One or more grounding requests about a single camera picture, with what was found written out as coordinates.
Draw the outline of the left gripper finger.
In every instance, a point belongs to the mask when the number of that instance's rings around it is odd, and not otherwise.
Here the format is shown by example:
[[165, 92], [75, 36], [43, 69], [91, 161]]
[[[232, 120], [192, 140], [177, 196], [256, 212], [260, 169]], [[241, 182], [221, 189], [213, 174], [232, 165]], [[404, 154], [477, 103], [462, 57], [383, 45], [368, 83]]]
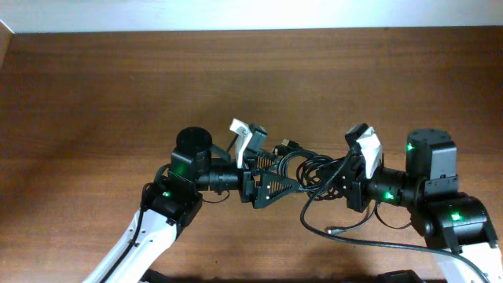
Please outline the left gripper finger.
[[255, 164], [255, 175], [276, 171], [279, 161], [280, 157], [273, 153], [259, 152]]
[[290, 193], [299, 191], [300, 184], [291, 178], [264, 173], [257, 186], [257, 207], [266, 208]]

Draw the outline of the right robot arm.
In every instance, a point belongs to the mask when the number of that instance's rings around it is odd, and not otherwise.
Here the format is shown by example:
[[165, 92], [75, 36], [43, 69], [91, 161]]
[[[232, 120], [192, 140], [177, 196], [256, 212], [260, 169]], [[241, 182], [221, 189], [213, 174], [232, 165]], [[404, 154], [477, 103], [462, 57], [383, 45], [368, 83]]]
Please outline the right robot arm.
[[436, 261], [447, 281], [502, 280], [496, 231], [483, 203], [459, 191], [457, 146], [446, 131], [409, 132], [403, 171], [385, 167], [383, 146], [367, 124], [345, 139], [359, 148], [336, 180], [348, 208], [362, 212], [371, 200], [404, 207], [427, 247], [440, 251]]

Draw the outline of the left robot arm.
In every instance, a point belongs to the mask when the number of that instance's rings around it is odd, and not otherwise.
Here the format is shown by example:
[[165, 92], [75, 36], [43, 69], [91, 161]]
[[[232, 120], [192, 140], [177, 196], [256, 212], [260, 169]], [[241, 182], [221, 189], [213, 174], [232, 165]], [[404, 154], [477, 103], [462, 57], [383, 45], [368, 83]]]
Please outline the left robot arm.
[[139, 209], [87, 282], [149, 282], [150, 266], [193, 221], [205, 191], [236, 191], [241, 202], [258, 209], [299, 189], [282, 170], [285, 156], [299, 149], [295, 142], [285, 140], [267, 152], [263, 127], [235, 120], [230, 130], [234, 153], [215, 145], [202, 127], [178, 133], [171, 162], [144, 185]]

